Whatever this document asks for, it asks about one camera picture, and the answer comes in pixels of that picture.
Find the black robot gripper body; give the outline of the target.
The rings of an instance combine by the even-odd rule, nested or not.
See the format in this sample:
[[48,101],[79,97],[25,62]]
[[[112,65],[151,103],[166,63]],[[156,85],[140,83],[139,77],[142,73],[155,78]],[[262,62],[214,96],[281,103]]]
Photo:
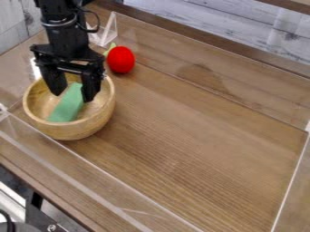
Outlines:
[[43,26],[48,43],[31,46],[42,75],[92,73],[100,76],[104,72],[104,58],[91,49],[88,39],[98,28],[88,28],[86,21],[43,21]]

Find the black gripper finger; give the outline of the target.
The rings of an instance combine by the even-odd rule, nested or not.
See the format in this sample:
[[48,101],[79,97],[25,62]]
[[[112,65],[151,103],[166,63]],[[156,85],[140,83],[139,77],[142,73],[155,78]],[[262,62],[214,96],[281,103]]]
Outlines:
[[82,74],[82,93],[84,102],[91,102],[95,99],[95,96],[100,92],[100,84],[103,80],[102,72],[84,72]]
[[68,84],[64,72],[55,65],[44,65],[40,67],[43,79],[48,90],[59,96],[66,90]]

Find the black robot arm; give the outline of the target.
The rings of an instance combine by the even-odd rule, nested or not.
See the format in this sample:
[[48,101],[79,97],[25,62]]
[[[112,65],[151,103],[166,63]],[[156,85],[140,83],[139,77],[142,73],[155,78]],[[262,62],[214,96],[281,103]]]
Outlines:
[[90,48],[88,35],[98,32],[86,26],[84,0],[33,0],[42,12],[47,44],[33,44],[31,51],[50,91],[59,96],[68,83],[66,73],[79,74],[84,102],[100,92],[104,79],[104,56]]

